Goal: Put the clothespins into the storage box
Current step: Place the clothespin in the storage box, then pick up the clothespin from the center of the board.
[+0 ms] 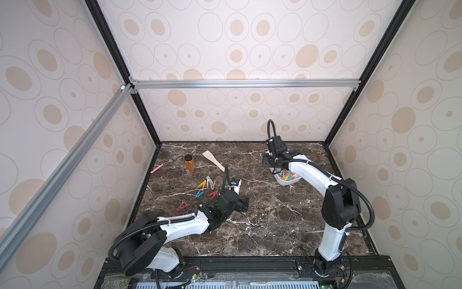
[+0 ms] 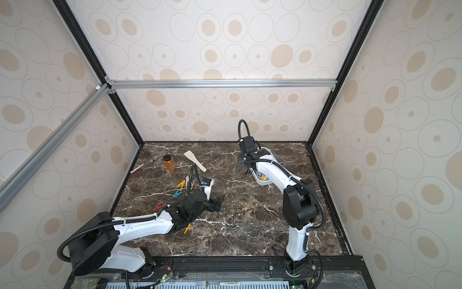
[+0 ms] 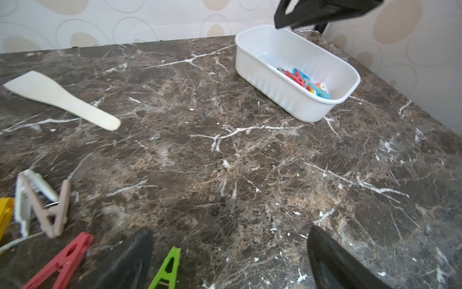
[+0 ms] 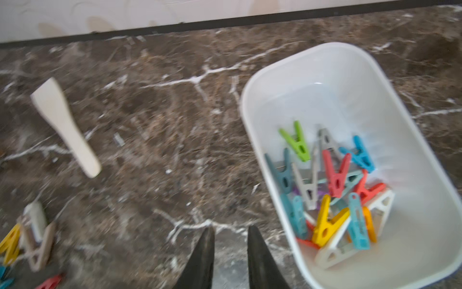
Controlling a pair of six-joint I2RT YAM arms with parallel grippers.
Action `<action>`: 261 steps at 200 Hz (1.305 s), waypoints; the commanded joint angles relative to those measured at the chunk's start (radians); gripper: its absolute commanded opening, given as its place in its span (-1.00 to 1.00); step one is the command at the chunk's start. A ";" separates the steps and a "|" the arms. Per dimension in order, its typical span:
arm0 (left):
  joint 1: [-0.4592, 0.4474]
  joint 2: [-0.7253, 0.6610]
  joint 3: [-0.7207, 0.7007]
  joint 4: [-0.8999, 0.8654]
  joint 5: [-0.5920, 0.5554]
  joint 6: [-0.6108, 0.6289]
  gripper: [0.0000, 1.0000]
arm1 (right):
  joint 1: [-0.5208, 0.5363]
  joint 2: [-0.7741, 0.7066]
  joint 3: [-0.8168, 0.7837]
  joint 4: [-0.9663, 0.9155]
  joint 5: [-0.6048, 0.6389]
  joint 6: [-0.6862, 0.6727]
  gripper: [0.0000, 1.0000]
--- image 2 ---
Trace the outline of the white plastic storage box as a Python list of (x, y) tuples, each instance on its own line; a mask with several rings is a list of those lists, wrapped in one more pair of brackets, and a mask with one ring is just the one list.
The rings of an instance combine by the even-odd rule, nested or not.
[[(262, 149), (266, 150), (268, 153), (267, 155), (263, 156), (265, 160), (277, 161), (269, 148), (262, 147)], [(267, 172), (269, 172), (270, 167), (271, 164), (266, 162), (259, 162), (253, 164), (253, 166), (251, 167), (251, 173), (253, 174), (254, 179), (259, 185), (266, 186), (273, 183), (269, 175), (267, 175)]]

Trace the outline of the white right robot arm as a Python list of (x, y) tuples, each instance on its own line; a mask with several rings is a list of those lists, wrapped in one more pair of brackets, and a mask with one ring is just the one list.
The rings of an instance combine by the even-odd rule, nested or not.
[(283, 216), (289, 225), (285, 266), (288, 272), (295, 274), (307, 264), (308, 255), (312, 253), (308, 249), (309, 234), (326, 226), (326, 212), (316, 194), (315, 184), (285, 169), (252, 136), (240, 138), (238, 144), (241, 150), (238, 166), (268, 177), (283, 194)]

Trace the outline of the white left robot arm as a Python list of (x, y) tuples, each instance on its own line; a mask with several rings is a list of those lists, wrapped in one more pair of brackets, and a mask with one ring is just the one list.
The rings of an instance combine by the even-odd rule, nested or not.
[(225, 197), (212, 199), (203, 190), (196, 190), (154, 214), (121, 218), (99, 213), (60, 244), (57, 257), (71, 263), (76, 276), (99, 269), (137, 272), (152, 258), (145, 249), (126, 247), (126, 242), (187, 229), (203, 212), (219, 212)]

